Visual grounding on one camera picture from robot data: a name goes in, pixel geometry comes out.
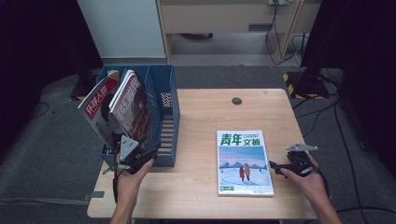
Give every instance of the wooden table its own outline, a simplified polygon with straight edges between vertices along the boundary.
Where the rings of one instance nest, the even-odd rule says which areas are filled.
[[[151,168],[141,184],[135,218],[316,218],[298,188],[271,169],[275,196],[218,196],[217,130],[262,130],[269,160],[286,163],[286,147],[303,143],[285,91],[276,89],[178,90],[180,127],[174,168]],[[234,105],[232,99],[242,99]],[[102,175],[90,217],[111,217],[115,209],[112,172]]]

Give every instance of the wall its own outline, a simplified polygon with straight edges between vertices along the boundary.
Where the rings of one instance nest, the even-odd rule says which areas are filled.
[[[101,58],[165,58],[155,0],[78,0]]]

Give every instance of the snowy landscape picture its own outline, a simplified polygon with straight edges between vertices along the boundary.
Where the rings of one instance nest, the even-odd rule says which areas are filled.
[[[273,196],[262,131],[218,131],[219,195]]]

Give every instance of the magazine rack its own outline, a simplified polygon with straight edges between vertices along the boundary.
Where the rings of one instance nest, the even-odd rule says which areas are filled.
[[[178,125],[180,110],[178,107],[177,87],[173,65],[105,65],[96,81],[102,80],[109,70],[120,71],[120,82],[127,70],[132,69],[146,89],[148,110],[151,122],[149,147],[153,148],[159,141],[157,160],[153,166],[173,167],[176,161]],[[101,157],[112,167],[114,154],[106,153],[104,146]]]

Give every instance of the magazine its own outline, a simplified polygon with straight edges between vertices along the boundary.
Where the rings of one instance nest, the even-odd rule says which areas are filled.
[[[110,103],[110,114],[128,137],[140,141],[146,136],[141,149],[149,148],[151,126],[148,98],[133,70],[126,72],[116,97]]]
[[[218,131],[220,196],[274,196],[262,131]]]
[[[110,70],[85,99],[79,104],[78,110],[91,124],[107,147],[114,150],[122,134],[120,125],[109,114],[108,105],[113,99],[120,83],[120,72]]]

